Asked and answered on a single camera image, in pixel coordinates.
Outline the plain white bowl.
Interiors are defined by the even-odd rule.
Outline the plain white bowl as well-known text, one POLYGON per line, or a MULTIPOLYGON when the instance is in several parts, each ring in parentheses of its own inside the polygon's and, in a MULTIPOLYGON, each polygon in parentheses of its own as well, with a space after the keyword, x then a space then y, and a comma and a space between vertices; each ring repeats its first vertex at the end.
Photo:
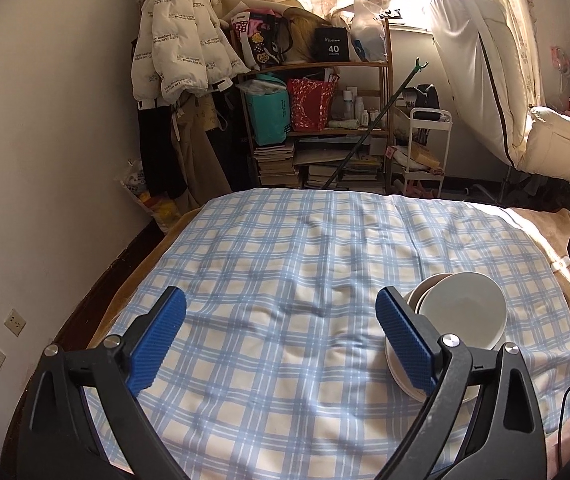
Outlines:
POLYGON ((496 349, 505 341, 506 299, 498 284, 481 273, 442 278, 422 294, 416 312, 440 335, 454 334, 467 347, 496 349))

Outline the red patterned bowl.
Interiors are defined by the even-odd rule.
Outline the red patterned bowl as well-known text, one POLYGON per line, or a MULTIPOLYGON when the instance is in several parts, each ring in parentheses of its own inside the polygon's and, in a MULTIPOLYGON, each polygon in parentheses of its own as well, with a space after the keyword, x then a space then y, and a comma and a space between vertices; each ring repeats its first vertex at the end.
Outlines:
POLYGON ((421 301, 423 296, 442 280, 449 278, 449 276, 450 273, 439 273, 431 275, 429 278, 425 278, 425 280, 422 280, 411 290, 411 292, 408 292, 404 296, 405 301, 413 311, 419 310, 419 301, 421 301))

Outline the yellow box on cart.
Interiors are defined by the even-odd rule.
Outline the yellow box on cart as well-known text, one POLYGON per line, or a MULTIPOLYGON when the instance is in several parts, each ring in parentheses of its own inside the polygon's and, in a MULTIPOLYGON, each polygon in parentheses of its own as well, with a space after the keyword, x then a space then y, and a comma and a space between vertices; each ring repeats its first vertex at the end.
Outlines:
POLYGON ((413 143, 410 148, 410 156, 414 162, 423 165, 429 169, 436 169, 441 167, 441 162, 432 154, 425 145, 413 143))

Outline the white rolling cart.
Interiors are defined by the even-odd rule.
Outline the white rolling cart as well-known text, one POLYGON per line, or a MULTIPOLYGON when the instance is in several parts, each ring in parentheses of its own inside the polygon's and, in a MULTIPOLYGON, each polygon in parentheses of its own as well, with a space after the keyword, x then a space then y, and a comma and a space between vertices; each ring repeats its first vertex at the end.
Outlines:
POLYGON ((413 107, 409 115, 409 128, 407 129, 407 161, 402 167, 403 194, 410 191, 419 191, 423 182, 431 182, 437 188, 429 192, 434 197, 440 197, 448 165, 451 131, 453 119, 450 112, 440 108, 413 107), (438 133, 444 136, 444 154, 434 154, 427 146, 427 140, 417 140, 417 135, 429 136, 438 133))

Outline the blue plaid tablecloth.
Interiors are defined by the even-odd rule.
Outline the blue plaid tablecloth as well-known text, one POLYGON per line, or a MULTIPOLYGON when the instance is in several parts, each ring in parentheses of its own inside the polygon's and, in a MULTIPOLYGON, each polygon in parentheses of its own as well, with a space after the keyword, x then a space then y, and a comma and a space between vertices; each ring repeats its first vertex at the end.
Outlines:
POLYGON ((187 315, 140 404, 193 479, 370 479, 419 412, 375 316, 384 287, 490 276, 546 431, 570 414, 570 310, 504 209, 256 188, 209 202, 144 274, 113 330, 169 286, 187 315))

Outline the long dark reaching pole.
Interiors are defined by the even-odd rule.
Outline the long dark reaching pole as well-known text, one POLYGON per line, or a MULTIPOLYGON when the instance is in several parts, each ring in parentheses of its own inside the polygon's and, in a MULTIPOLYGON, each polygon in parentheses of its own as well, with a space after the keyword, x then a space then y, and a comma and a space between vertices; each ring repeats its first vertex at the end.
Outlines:
POLYGON ((361 134, 358 142, 355 143, 355 146, 351 148, 351 150, 348 152, 348 154, 345 157, 343 157, 343 160, 339 163, 337 168, 325 181, 325 183, 322 186, 322 190, 328 190, 331 187, 332 183, 343 172, 343 169, 345 169, 345 167, 348 165, 348 162, 350 162, 351 158, 355 156, 355 154, 357 154, 357 151, 369 138, 373 130, 379 126, 379 124, 381 123, 381 119, 383 119, 388 114, 390 108, 392 107, 393 104, 396 103, 396 100, 399 99, 399 96, 401 96, 405 88, 407 88, 407 86, 411 84, 414 77, 422 70, 425 70, 425 68, 428 65, 429 65, 428 62, 422 63, 419 58, 416 58, 415 66, 413 67, 413 70, 411 70, 411 73, 407 75, 407 78, 405 78, 402 84, 399 85, 399 88, 395 91, 395 93, 393 93, 392 96, 390 96, 390 98, 387 100, 387 102, 381 107, 381 111, 376 115, 373 122, 370 123, 365 132, 361 134))

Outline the wooden shelf unit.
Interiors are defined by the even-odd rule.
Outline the wooden shelf unit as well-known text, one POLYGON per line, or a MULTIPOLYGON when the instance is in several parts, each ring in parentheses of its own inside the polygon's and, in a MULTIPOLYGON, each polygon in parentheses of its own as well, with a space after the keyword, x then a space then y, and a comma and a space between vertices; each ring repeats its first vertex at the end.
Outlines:
MULTIPOLYGON (((385 62, 310 62, 273 66, 239 78, 239 90, 248 134, 250 155, 259 148, 248 116, 242 84, 258 75, 279 78, 284 84, 293 78, 325 80, 330 73, 339 77, 328 122, 318 132, 289 130, 279 144, 294 144, 294 165, 299 172, 299 188, 322 188, 359 137, 373 122, 381 107, 395 92, 389 21, 384 21, 387 60, 385 62)), ((385 151, 393 143, 391 108, 379 126, 348 162, 329 190, 359 191, 386 194, 389 191, 390 162, 385 151)), ((260 184, 258 166, 253 159, 257 183, 260 184)))

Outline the white plastic bag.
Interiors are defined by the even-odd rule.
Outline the white plastic bag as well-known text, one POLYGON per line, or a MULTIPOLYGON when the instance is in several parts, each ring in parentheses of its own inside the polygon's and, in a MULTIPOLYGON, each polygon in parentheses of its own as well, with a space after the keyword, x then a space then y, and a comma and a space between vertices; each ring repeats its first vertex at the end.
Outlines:
POLYGON ((385 27, 381 21, 381 12, 381 7, 369 0, 353 0, 350 36, 355 52, 362 61, 387 60, 385 27))

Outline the red gift bag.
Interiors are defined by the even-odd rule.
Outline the red gift bag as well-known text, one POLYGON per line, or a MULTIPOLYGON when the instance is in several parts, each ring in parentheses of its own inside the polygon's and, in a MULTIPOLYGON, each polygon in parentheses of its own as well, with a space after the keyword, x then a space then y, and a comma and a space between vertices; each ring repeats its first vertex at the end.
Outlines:
POLYGON ((294 132, 318 132, 325 128, 338 79, 336 73, 330 73, 325 80, 293 78, 287 81, 294 132))

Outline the stack of books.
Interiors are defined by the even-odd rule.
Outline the stack of books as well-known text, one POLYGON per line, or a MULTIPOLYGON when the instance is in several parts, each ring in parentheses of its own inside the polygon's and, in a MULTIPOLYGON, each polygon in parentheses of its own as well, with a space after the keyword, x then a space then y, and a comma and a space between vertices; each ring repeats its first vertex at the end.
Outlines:
POLYGON ((299 172, 294 165, 294 144, 259 146, 253 151, 260 184, 266 188, 299 188, 299 172))

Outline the black box marked 40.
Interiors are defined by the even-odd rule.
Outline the black box marked 40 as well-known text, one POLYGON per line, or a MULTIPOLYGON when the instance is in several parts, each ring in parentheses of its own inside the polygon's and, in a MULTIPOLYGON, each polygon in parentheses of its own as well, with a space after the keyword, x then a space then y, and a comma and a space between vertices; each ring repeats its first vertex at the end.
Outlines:
POLYGON ((314 31, 312 54, 317 62, 349 62, 348 32, 343 27, 319 27, 314 31))

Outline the teal shopping bag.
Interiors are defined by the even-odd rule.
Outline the teal shopping bag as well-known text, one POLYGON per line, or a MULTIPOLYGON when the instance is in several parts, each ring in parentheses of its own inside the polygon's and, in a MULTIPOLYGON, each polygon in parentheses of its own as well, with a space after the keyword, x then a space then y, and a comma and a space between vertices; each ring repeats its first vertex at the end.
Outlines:
POLYGON ((291 108, 286 84, 261 74, 242 84, 248 116, 259 146, 282 143, 291 130, 291 108))

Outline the brown hanging coat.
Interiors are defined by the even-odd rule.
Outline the brown hanging coat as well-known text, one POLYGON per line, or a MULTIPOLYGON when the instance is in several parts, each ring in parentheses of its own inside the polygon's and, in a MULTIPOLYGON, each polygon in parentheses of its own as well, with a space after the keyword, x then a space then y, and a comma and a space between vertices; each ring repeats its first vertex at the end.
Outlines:
POLYGON ((171 115, 172 143, 179 157, 186 190, 174 200, 180 214, 232 192, 207 132, 219 127, 212 96, 187 100, 171 115))

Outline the black patterned tote bag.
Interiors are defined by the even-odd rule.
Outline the black patterned tote bag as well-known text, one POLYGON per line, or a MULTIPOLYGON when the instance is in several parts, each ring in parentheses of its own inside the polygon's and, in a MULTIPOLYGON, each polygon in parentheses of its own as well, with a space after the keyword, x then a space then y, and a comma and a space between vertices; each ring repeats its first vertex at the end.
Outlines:
POLYGON ((289 23, 272 10, 245 10, 231 20, 243 61, 250 70, 265 70, 285 63, 293 47, 289 23))

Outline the white puffer jacket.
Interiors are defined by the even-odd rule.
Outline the white puffer jacket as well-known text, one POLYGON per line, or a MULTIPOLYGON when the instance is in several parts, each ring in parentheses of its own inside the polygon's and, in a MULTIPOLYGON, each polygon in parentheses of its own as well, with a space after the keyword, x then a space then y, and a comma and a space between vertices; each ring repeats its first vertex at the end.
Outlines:
POLYGON ((248 73, 210 0, 145 0, 131 65, 140 107, 173 105, 182 94, 204 96, 248 73))

